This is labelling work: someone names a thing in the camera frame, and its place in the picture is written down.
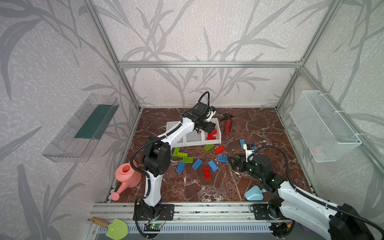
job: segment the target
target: pink watering can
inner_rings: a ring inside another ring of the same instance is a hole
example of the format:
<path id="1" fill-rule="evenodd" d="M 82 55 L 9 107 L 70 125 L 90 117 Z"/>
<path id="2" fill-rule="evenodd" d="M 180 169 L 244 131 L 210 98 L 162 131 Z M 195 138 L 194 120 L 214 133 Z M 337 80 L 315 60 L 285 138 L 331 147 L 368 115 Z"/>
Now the pink watering can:
<path id="1" fill-rule="evenodd" d="M 114 201 L 119 200 L 120 193 L 126 190 L 128 187 L 134 187 L 139 184 L 141 179 L 141 174 L 133 170 L 129 163 L 124 163 L 115 173 L 116 179 L 121 182 L 119 189 L 111 194 L 111 199 Z"/>

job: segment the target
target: wooden handle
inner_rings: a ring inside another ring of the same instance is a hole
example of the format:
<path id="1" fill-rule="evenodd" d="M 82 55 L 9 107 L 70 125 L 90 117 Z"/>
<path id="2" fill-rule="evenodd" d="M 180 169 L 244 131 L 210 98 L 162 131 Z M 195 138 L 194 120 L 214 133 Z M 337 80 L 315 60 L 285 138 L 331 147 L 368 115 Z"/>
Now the wooden handle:
<path id="1" fill-rule="evenodd" d="M 97 224 L 99 226 L 102 226 L 102 227 L 108 227 L 109 223 L 102 220 L 102 219 L 99 219 L 97 217 L 92 217 L 91 218 L 91 223 L 94 223 L 94 224 Z"/>

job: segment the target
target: white mesh basket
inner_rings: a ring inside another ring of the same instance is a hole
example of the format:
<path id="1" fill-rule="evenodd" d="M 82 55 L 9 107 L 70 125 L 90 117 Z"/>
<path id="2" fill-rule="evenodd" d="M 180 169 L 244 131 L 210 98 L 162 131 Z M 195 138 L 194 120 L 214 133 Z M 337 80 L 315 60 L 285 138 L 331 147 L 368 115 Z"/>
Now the white mesh basket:
<path id="1" fill-rule="evenodd" d="M 317 162 L 336 161 L 361 144 L 320 91 L 303 91 L 290 114 Z"/>

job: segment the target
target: blue lego brick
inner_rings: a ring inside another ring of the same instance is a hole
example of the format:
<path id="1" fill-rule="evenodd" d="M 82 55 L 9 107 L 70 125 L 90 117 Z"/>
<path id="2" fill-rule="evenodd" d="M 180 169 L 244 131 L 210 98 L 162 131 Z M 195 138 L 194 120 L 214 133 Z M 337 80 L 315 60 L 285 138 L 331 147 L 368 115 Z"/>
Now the blue lego brick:
<path id="1" fill-rule="evenodd" d="M 184 169 L 185 163 L 179 162 L 179 165 L 177 166 L 176 172 L 181 173 Z"/>
<path id="2" fill-rule="evenodd" d="M 216 166 L 216 164 L 213 162 L 213 160 L 209 161 L 208 164 L 210 165 L 210 167 L 212 168 L 212 170 L 215 172 L 218 167 Z"/>
<path id="3" fill-rule="evenodd" d="M 217 160 L 219 162 L 228 162 L 228 157 L 225 157 L 225 156 L 218 156 L 217 157 Z"/>
<path id="4" fill-rule="evenodd" d="M 243 145 L 245 144 L 245 140 L 244 139 L 240 139 L 240 145 L 241 145 L 241 148 L 243 148 Z"/>
<path id="5" fill-rule="evenodd" d="M 200 158 L 198 158 L 198 159 L 195 161 L 195 163 L 192 165 L 192 168 L 195 169 L 195 170 L 197 170 L 197 169 L 200 167 L 200 165 L 201 165 L 202 163 L 203 163 L 203 161 L 201 161 Z"/>

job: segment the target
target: wall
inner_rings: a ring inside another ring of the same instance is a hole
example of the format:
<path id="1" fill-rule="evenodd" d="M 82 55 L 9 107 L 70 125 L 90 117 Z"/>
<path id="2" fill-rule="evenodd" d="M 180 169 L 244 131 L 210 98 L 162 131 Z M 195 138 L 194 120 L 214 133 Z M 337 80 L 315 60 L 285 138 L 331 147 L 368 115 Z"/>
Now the wall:
<path id="1" fill-rule="evenodd" d="M 382 153 L 383 16 L 383 1 L 344 1 L 306 63 L 316 80 Z M 318 163 L 312 157 L 289 115 L 303 90 L 312 88 L 300 76 L 279 113 L 317 194 L 338 204 L 347 203 L 361 216 L 384 227 L 384 178 L 360 147 L 336 162 Z M 378 231 L 373 232 L 381 238 Z"/>
<path id="2" fill-rule="evenodd" d="M 137 111 L 82 1 L 6 0 L 0 15 L 0 239 L 78 239 Z M 120 103 L 92 157 L 43 157 L 90 93 Z"/>
<path id="3" fill-rule="evenodd" d="M 330 2 L 94 0 L 119 61 L 297 61 Z M 292 72 L 135 68 L 126 76 L 142 106 L 194 105 L 206 90 L 216 107 L 275 106 Z"/>

